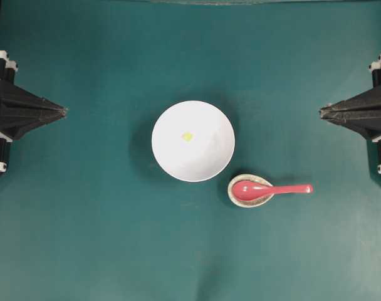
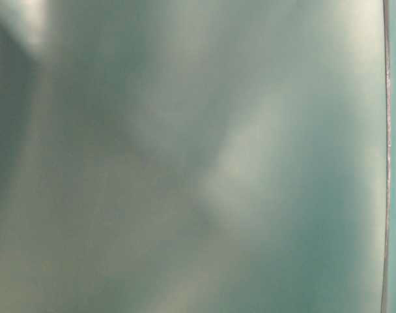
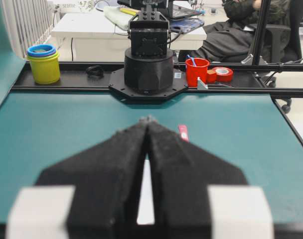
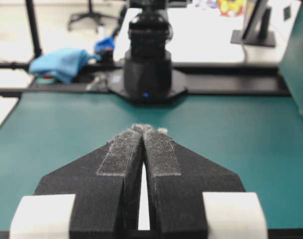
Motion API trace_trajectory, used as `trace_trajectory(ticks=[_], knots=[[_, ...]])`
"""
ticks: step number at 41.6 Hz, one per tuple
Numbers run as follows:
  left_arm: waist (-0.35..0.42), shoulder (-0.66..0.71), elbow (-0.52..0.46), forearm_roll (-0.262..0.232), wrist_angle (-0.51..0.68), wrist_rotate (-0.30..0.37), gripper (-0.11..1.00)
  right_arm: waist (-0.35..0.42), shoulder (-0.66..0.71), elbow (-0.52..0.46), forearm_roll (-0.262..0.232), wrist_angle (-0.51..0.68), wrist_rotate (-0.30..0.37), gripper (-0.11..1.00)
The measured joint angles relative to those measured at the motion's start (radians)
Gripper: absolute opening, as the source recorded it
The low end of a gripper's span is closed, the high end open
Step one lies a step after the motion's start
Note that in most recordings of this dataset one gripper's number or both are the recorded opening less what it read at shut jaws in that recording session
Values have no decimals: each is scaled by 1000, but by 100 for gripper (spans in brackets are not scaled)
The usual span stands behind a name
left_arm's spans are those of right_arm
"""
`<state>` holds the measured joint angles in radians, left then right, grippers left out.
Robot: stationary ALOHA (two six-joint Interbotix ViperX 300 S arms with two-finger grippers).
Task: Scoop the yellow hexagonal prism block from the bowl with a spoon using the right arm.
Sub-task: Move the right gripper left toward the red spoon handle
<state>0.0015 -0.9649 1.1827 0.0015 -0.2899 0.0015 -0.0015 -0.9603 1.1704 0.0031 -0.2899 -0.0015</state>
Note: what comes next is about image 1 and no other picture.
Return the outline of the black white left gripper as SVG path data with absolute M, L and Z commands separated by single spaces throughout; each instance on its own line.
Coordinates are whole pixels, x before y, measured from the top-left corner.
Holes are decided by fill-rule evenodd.
M 64 107 L 14 85 L 17 71 L 17 63 L 9 59 L 7 51 L 0 50 L 0 102 L 15 108 L 43 110 L 0 110 L 0 173 L 8 169 L 13 140 L 66 116 Z

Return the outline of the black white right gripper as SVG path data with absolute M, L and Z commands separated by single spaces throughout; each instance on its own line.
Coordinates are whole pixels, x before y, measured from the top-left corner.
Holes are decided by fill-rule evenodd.
M 347 100 L 327 105 L 319 110 L 320 118 L 360 134 L 377 145 L 381 174 L 381 54 L 369 70 L 373 88 Z

